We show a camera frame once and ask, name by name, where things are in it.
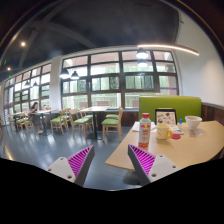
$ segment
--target ceiling light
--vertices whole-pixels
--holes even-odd
[[[73,72],[71,79],[79,79],[79,75],[76,71]]]
[[[144,59],[139,59],[138,66],[139,67],[146,67],[147,63],[146,63],[146,61]]]
[[[60,74],[60,78],[62,78],[62,79],[68,79],[69,78],[69,73],[68,73],[68,70],[66,68],[62,69],[62,72]]]
[[[38,88],[38,87],[39,87],[36,81],[34,82],[34,84],[33,84],[32,87],[33,87],[33,88]]]
[[[146,59],[146,58],[148,57],[148,53],[147,53],[145,50],[143,50],[143,48],[140,48],[140,49],[137,51],[136,57],[137,57],[137,58]]]
[[[199,53],[191,48],[187,48],[181,45],[169,45],[169,44],[142,44],[138,45],[138,47],[155,47],[155,48],[169,48],[174,50],[185,51],[194,55],[199,55]]]
[[[29,81],[27,80],[24,86],[30,86]]]

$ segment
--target floor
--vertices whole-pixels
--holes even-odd
[[[122,126],[122,139],[131,129],[131,126]],[[105,164],[105,161],[120,144],[117,133],[109,133],[102,140],[85,139],[83,132],[75,131],[72,136],[72,128],[60,131],[55,135],[41,136],[33,134],[32,128],[15,132],[14,126],[4,126],[0,140],[0,157],[18,161],[46,169],[58,157],[69,157],[81,149],[94,145],[95,156],[90,165],[84,188],[100,190],[125,190],[141,187],[134,171],[115,168]]]

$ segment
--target booth seat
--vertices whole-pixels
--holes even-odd
[[[176,110],[177,122],[182,119],[185,122],[185,116],[201,117],[201,99],[190,96],[163,96],[148,95],[139,96],[139,120],[142,113],[149,113],[150,120],[155,121],[155,109],[172,108]]]

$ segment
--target wooden table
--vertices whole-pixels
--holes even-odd
[[[156,138],[156,132],[150,133],[148,147],[141,147],[146,151],[158,155],[164,154],[180,168],[203,163],[214,158],[224,147],[224,126],[217,121],[201,122],[197,128],[203,135],[190,137],[186,123],[182,124],[184,135],[181,139],[161,140]],[[132,129],[124,140],[106,160],[106,164],[126,170],[134,170],[128,156],[128,144],[138,146],[139,132]]]
[[[56,110],[58,110],[58,109],[51,109],[51,110],[38,110],[38,111],[36,111],[35,113],[31,113],[31,114],[40,114],[41,115],[41,117],[42,117],[42,122],[43,122],[43,126],[44,126],[44,131],[43,131],[43,133],[41,134],[41,135],[44,135],[44,136],[47,136],[47,135],[49,135],[51,132],[49,132],[49,133],[47,133],[47,129],[46,129],[46,124],[45,124],[45,121],[44,121],[44,114],[46,114],[46,113],[50,113],[50,116],[51,116],[51,112],[52,111],[56,111]]]
[[[85,109],[80,110],[81,112],[92,112],[93,113],[93,127],[94,127],[94,136],[91,134],[87,137],[88,139],[98,139],[102,140],[102,136],[97,137],[97,130],[96,130],[96,112],[105,112],[107,109],[109,109],[110,106],[94,106],[94,107],[88,107]]]

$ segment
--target bottle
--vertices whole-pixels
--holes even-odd
[[[147,147],[149,145],[151,120],[149,119],[149,113],[143,113],[142,119],[139,125],[139,140],[138,146]]]
[[[181,129],[181,125],[182,125],[182,119],[180,119],[179,121],[179,129]]]

